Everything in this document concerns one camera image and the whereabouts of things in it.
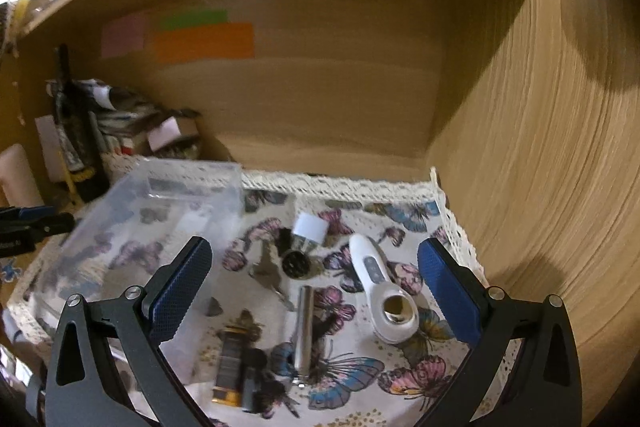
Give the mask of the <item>white paper note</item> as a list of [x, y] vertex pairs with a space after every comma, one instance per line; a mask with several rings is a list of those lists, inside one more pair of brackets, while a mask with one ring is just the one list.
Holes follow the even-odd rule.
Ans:
[[52, 183], [62, 183], [65, 181], [64, 161], [53, 116], [36, 118], [35, 124], [48, 178]]

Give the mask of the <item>green sticky note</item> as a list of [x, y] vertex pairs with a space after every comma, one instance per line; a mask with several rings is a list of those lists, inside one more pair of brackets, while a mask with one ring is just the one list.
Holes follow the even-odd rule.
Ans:
[[157, 27], [162, 31], [174, 31], [192, 27], [225, 24], [228, 22], [226, 10], [190, 8], [167, 12], [157, 19]]

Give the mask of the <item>black round cap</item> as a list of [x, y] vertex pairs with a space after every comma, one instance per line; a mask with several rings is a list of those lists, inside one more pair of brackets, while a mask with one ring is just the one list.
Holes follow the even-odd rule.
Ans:
[[288, 251], [281, 259], [283, 273], [292, 280], [303, 280], [311, 271], [311, 262], [301, 251]]

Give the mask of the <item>butterfly print lace cloth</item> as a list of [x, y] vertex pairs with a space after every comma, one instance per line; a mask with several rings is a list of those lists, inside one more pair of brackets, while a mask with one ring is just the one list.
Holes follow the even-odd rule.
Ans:
[[[285, 384], [258, 416], [212, 401], [217, 364], [210, 381], [185, 384], [190, 395], [223, 426], [405, 426], [415, 421], [466, 355], [419, 275], [416, 250], [424, 239], [439, 239], [454, 259], [473, 271], [480, 269], [447, 208], [444, 191], [433, 180], [374, 182], [242, 169], [241, 183], [244, 213], [240, 233], [224, 255], [224, 269], [241, 273], [245, 285], [235, 294], [239, 310], [218, 336], [221, 340], [227, 326], [244, 327], [272, 361], [273, 377], [288, 380], [283, 359], [293, 348], [295, 313], [248, 270], [259, 260], [262, 241], [272, 244], [271, 257], [279, 268], [277, 240], [292, 230], [299, 213], [316, 215], [330, 225], [323, 246], [308, 254], [311, 271], [303, 283], [314, 288], [314, 317], [328, 325], [314, 348], [320, 377], [300, 390]], [[350, 259], [352, 234], [372, 239], [392, 279], [418, 307], [418, 332], [403, 346], [383, 343], [372, 329], [366, 294]], [[34, 349], [27, 337], [36, 323], [28, 299], [43, 264], [42, 252], [69, 235], [52, 237], [37, 254], [15, 261], [23, 273], [8, 284], [8, 307]]]

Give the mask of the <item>silver metal cylinder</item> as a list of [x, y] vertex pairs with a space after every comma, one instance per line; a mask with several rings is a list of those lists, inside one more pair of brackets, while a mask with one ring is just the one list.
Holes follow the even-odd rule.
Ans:
[[309, 381], [311, 369], [312, 326], [314, 326], [314, 288], [304, 285], [299, 288], [297, 319], [294, 343], [293, 383], [303, 388]]

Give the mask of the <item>white power plug adapter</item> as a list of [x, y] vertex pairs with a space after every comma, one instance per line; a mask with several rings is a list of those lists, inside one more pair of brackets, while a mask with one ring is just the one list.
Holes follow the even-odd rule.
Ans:
[[294, 251], [308, 254], [322, 247], [328, 235], [329, 222], [311, 213], [301, 212], [291, 231], [291, 246]]

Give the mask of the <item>clear plastic storage box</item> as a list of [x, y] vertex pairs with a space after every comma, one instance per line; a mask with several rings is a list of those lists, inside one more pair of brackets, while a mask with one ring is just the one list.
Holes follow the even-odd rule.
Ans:
[[43, 264], [28, 299], [36, 323], [27, 337], [49, 358], [64, 303], [115, 298], [148, 283], [193, 236], [212, 247], [205, 281], [174, 338], [160, 349], [185, 384], [214, 377], [219, 331], [239, 310], [241, 273], [224, 269], [244, 213], [241, 168], [231, 162], [147, 159], [81, 211], [75, 230], [43, 249]]

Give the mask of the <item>black gold lighter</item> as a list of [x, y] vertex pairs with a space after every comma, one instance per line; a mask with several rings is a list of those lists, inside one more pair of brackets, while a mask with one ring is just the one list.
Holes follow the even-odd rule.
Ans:
[[212, 401], [229, 407], [240, 407], [243, 355], [250, 344], [248, 330], [240, 326], [228, 326], [222, 331], [221, 341]]

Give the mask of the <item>orange sticky note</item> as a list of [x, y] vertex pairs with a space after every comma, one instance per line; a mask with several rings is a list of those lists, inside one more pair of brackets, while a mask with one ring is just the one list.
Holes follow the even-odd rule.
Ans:
[[222, 23], [157, 31], [149, 35], [148, 43], [155, 60], [162, 64], [255, 57], [255, 31], [251, 23]]

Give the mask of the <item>blue cartoon sticker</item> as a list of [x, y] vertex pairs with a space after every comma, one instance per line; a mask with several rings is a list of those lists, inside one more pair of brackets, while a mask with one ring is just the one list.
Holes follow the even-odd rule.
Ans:
[[15, 258], [3, 260], [1, 263], [1, 282], [11, 284], [18, 280], [23, 270], [15, 265]]

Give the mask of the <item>white handheld massager device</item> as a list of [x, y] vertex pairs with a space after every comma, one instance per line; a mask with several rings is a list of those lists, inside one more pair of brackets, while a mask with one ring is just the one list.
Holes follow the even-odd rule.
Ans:
[[352, 234], [349, 252], [366, 294], [375, 335], [389, 345], [410, 339], [419, 327], [418, 307], [407, 291], [392, 280], [378, 247], [369, 237]]

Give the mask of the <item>stack of papers and books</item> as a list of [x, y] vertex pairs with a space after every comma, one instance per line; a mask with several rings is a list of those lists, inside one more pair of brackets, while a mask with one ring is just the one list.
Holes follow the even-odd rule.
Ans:
[[[55, 80], [47, 83], [48, 95]], [[198, 113], [167, 109], [137, 92], [99, 79], [74, 80], [85, 92], [100, 154], [195, 157], [200, 153]]]

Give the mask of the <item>dark wine bottle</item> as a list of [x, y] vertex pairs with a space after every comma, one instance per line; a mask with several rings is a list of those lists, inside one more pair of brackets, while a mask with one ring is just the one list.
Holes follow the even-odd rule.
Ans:
[[53, 119], [67, 172], [80, 199], [88, 204], [110, 188], [90, 118], [90, 104], [74, 83], [66, 44], [55, 49], [58, 77], [51, 87]]

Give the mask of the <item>small black clip microphone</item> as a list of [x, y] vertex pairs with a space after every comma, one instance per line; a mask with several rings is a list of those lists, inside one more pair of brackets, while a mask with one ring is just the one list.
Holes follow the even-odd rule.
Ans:
[[242, 410], [257, 414], [260, 410], [260, 393], [268, 358], [264, 351], [250, 348], [244, 352], [242, 363]]

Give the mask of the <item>metal keys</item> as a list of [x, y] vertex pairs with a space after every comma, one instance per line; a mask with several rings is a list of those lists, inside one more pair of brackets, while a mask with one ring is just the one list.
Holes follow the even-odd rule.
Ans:
[[248, 274], [260, 286], [276, 295], [288, 312], [295, 312], [294, 303], [291, 303], [291, 300], [288, 299], [288, 296], [280, 287], [281, 275], [277, 263], [271, 257], [271, 246], [270, 242], [262, 241], [259, 260], [250, 266]]

